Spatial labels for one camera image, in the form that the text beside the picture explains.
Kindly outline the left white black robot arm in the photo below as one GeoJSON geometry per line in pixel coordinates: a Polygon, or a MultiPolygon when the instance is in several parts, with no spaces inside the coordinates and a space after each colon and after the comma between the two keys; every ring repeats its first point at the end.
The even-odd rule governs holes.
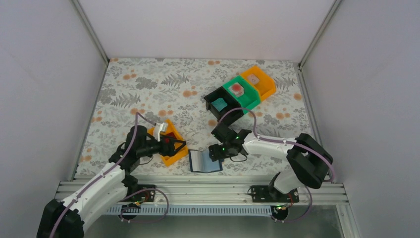
{"type": "Polygon", "coordinates": [[[124,143],[110,157],[103,169],[83,187],[61,201],[51,200],[43,210],[38,238],[82,238],[87,229],[111,206],[120,201],[153,201],[161,190],[141,187],[131,175],[142,157],[155,154],[174,156],[186,146],[175,132],[154,135],[141,125],[130,129],[124,143]]]}

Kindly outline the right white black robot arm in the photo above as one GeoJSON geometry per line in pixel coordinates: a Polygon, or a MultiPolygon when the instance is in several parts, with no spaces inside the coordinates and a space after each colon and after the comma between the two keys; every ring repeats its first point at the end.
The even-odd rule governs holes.
{"type": "Polygon", "coordinates": [[[332,172],[333,158],[306,133],[296,138],[270,137],[247,129],[235,132],[221,124],[212,135],[219,141],[209,146],[208,155],[214,162],[238,155],[286,159],[290,168],[278,172],[268,185],[270,193],[275,195],[287,194],[301,186],[318,189],[327,173],[332,172]]]}

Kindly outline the blue card holder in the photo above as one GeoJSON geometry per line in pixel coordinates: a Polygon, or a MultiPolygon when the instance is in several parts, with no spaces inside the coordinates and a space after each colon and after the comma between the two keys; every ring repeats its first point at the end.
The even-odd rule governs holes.
{"type": "Polygon", "coordinates": [[[222,162],[212,161],[209,150],[189,150],[190,171],[194,173],[214,173],[223,170],[222,162]]]}

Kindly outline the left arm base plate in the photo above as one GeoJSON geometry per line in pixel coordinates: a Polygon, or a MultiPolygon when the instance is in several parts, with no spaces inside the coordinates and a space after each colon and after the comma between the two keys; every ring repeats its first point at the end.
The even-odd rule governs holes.
{"type": "Polygon", "coordinates": [[[124,202],[154,202],[155,189],[154,184],[139,184],[135,188],[129,188],[127,195],[122,199],[124,202]]]}

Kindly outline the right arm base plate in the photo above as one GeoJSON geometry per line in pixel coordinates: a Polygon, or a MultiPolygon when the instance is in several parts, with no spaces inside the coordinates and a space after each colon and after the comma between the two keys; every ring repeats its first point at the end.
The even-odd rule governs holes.
{"type": "Polygon", "coordinates": [[[252,185],[247,194],[251,196],[254,203],[295,203],[300,201],[297,189],[283,194],[275,188],[269,188],[268,185],[252,185]]]}

